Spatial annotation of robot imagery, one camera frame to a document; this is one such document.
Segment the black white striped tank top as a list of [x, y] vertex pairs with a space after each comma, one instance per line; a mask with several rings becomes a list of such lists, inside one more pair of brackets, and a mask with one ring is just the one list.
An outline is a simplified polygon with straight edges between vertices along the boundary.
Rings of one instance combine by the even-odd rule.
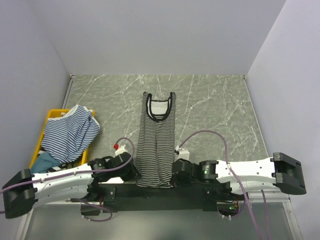
[[135, 167], [139, 187], [171, 188], [175, 160], [176, 93], [155, 100], [144, 92], [136, 148]]

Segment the blue white striped tank top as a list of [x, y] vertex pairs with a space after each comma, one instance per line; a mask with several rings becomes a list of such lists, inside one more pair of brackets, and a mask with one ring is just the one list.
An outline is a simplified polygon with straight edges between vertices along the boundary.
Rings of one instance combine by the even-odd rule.
[[58, 162], [71, 163], [86, 151], [100, 129], [93, 112], [77, 104], [65, 115], [47, 120], [41, 146]]

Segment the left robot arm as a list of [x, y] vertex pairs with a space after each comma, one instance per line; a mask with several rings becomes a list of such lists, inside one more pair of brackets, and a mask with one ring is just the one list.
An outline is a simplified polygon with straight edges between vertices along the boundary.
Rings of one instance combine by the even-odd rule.
[[127, 182], [141, 175], [133, 157], [123, 152], [115, 157], [96, 158], [83, 165], [48, 173], [19, 171], [1, 189], [6, 219], [29, 213], [33, 208], [67, 199], [96, 202], [107, 195], [100, 184], [113, 178]]

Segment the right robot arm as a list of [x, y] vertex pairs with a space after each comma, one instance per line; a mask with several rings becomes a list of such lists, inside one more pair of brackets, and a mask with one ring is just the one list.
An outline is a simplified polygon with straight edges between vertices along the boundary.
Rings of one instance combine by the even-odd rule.
[[171, 184], [173, 187], [213, 185], [226, 200], [260, 190], [279, 189], [288, 195], [307, 193], [302, 163], [282, 152], [255, 161], [205, 160], [192, 163], [180, 158], [173, 163]]

